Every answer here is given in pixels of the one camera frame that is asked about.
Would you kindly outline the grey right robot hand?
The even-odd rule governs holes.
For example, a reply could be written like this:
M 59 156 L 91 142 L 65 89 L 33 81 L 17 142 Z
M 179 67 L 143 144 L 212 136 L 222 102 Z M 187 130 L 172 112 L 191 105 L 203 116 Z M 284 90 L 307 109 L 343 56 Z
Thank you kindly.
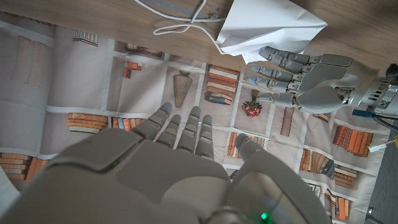
M 50 160 L 2 223 L 329 223 L 289 166 L 245 134 L 234 177 L 215 162 L 212 118 L 194 107 L 184 129 L 163 104 L 132 128 L 106 129 Z

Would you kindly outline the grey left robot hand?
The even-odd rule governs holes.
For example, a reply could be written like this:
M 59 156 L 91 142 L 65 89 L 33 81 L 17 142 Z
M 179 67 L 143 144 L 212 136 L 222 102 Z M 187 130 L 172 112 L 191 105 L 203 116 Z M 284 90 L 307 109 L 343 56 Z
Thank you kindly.
M 266 89 L 258 95 L 258 101 L 308 113 L 331 113 L 344 106 L 359 106 L 379 73 L 342 55 L 309 56 L 272 47 L 261 48 L 259 55 L 282 70 L 250 66 L 257 74 L 244 79 Z

